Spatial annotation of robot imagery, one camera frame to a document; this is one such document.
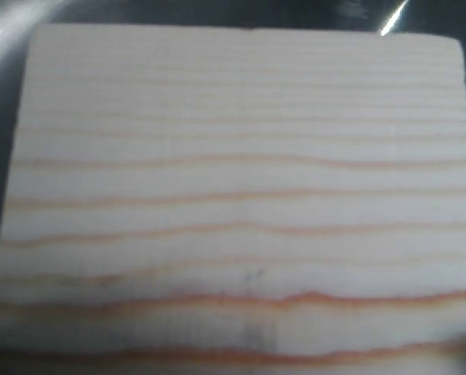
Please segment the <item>light wooden block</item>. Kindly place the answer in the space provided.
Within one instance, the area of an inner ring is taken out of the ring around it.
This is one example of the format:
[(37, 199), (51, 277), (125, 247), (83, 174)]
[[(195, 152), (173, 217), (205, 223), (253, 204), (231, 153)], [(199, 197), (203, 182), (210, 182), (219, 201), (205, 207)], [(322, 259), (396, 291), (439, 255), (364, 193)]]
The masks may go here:
[(463, 334), (457, 41), (36, 31), (0, 231), (0, 347), (318, 357)]

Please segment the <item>round stainless steel plate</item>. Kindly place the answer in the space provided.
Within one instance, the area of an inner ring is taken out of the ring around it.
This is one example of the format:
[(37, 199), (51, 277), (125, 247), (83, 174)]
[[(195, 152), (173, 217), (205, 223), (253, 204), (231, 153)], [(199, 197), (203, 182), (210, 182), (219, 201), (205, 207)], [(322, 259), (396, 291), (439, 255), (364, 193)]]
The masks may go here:
[[(423, 34), (461, 46), (466, 1), (0, 1), (0, 231), (30, 43), (48, 25)], [(162, 348), (37, 352), (0, 347), (0, 374), (466, 374), (466, 334), (318, 357)]]

